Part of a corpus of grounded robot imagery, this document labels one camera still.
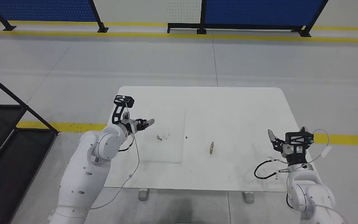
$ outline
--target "white table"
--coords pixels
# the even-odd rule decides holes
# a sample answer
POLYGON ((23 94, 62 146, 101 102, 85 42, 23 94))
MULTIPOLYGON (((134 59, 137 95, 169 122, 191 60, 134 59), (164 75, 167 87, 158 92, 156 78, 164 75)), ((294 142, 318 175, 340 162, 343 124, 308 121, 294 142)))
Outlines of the white table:
MULTIPOLYGON (((299 130, 279 88, 125 86, 118 94, 134 98, 132 119, 156 119, 136 134, 142 157, 126 188, 286 192, 287 174, 279 174, 277 180, 253 175, 268 156, 281 158, 272 148, 268 129, 281 139, 286 132, 299 130), (157 140, 157 133, 168 139, 157 140)), ((129 138, 122 148, 130 142, 129 138)), ((105 187, 121 187, 136 163, 135 145, 118 153, 105 187)), ((258 174, 284 168, 285 164, 272 162, 258 174)))

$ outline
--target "black shelf rack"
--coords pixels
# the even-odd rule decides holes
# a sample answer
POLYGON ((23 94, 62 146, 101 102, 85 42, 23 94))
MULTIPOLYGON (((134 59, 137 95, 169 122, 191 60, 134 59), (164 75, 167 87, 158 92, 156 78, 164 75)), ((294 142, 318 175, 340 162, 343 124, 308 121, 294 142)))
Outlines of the black shelf rack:
POLYGON ((18 105, 0 105, 0 224, 10 223, 59 132, 0 83, 18 105), (18 128, 30 112, 48 129, 18 128))

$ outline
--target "white cable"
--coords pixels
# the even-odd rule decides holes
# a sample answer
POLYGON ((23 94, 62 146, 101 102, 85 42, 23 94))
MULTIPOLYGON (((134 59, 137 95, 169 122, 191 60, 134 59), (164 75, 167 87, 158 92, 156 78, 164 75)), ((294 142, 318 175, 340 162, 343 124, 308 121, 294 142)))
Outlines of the white cable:
MULTIPOLYGON (((126 108, 127 108, 127 111, 128 111, 128 119, 129 119, 129 122, 130 122, 130 124, 131 124, 131 126, 132 126, 132 130, 134 130, 133 122, 132 122, 131 119, 130 119, 130 115, 129 115, 129 110, 128 110, 127 104, 126 104, 126 108)), ((99 207, 96 207, 96 208, 91 208, 91 210, 103 208, 104 206, 107 206, 107 205, 109 205, 111 202, 113 202, 114 199, 116 199, 116 197, 118 196, 118 194, 122 191, 124 185, 128 182, 129 179, 131 179, 131 178, 133 177, 133 175, 135 174, 136 170, 138 169, 139 162, 140 162, 140 157, 139 157, 138 145, 137 145, 137 143, 136 143, 136 139, 135 139, 134 133, 132 134, 132 137, 133 137, 134 142, 135 142, 136 154, 138 155, 138 163, 137 163, 137 165, 136 165, 136 168, 135 168, 134 172, 133 172, 132 174, 129 174, 129 175, 128 175, 128 179, 126 179, 126 181, 122 184, 121 189, 116 193, 116 195, 113 197, 112 200, 110 200, 108 203, 106 203, 106 204, 104 204, 104 205, 102 205, 102 206, 99 206, 99 207)))
MULTIPOLYGON (((328 134, 328 132, 326 132, 324 129, 316 129, 316 130, 314 130, 313 132, 312 132, 312 134, 314 134, 316 131, 318 131, 318 130, 322 130, 322 131, 324 131, 325 133, 326 133, 326 135, 327 135, 327 138, 328 138, 328 142, 327 142, 327 144, 326 144, 326 147, 329 145, 329 134, 328 134)), ((322 156, 322 153, 321 154, 319 154, 316 158, 314 158, 313 160, 311 160, 311 162, 307 162, 306 164, 302 164, 300 167, 298 167, 298 168, 296 168, 295 170, 293 170, 292 172, 294 172, 294 171, 296 171, 296 170, 298 170, 299 168, 302 168, 302 167, 304 167, 304 166, 307 166, 308 164, 311 164, 312 162, 314 162, 314 161, 316 161, 318 158, 320 158, 322 156)))
MULTIPOLYGON (((315 132, 318 131, 318 130, 322 130, 322 131, 324 131, 324 132, 326 133, 327 138, 328 138, 328 141, 327 141, 327 144, 326 144, 326 147, 327 147, 327 146, 329 145, 329 134, 328 134, 328 132, 326 132, 324 129, 316 129, 316 130, 314 130, 314 131, 312 132, 312 134, 315 134, 315 132)), ((321 155, 322 155, 322 153, 319 154, 319 155, 318 155, 316 158, 314 158, 313 160, 311 160, 311 162, 307 162, 306 164, 302 164, 301 166, 299 166, 298 168, 296 168, 296 169, 293 170, 292 172, 298 170, 299 168, 302 168, 302 167, 304 167, 304 166, 307 166, 308 164, 311 164, 312 162, 314 162, 314 161, 316 161, 318 158, 320 158, 321 155)), ((288 185, 288 180, 289 180, 289 175, 287 176, 287 179, 286 179, 286 188, 289 187, 289 185, 288 185)))
POLYGON ((335 210, 335 209, 333 209, 333 208, 330 208, 330 207, 327 207, 327 206, 322 206, 322 205, 320 205, 320 204, 297 204, 297 206, 316 206, 316 207, 322 207, 322 208, 326 208, 326 209, 332 210, 332 211, 336 212, 337 214, 339 214, 339 215, 343 218, 345 224, 348 224, 347 219, 346 219, 342 214, 340 214, 339 211, 337 211, 337 210, 335 210))

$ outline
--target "blue partition panel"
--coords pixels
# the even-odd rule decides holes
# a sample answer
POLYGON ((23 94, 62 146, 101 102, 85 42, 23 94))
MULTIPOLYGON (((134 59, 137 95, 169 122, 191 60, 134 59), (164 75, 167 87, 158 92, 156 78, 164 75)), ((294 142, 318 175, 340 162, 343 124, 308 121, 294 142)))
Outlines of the blue partition panel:
POLYGON ((5 20, 95 22, 88 0, 0 0, 5 20))
POLYGON ((309 25, 323 0, 207 0, 206 24, 309 25))

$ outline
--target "pegboard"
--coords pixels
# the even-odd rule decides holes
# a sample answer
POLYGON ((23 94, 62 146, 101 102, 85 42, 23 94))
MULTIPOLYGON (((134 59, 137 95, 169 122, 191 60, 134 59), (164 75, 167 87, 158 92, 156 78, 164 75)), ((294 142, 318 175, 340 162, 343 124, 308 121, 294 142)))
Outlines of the pegboard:
POLYGON ((323 0, 207 0, 206 24, 309 25, 323 0))
POLYGON ((88 0, 0 0, 5 20, 96 21, 88 0))
POLYGON ((167 22, 200 23, 201 0, 167 2, 167 22))

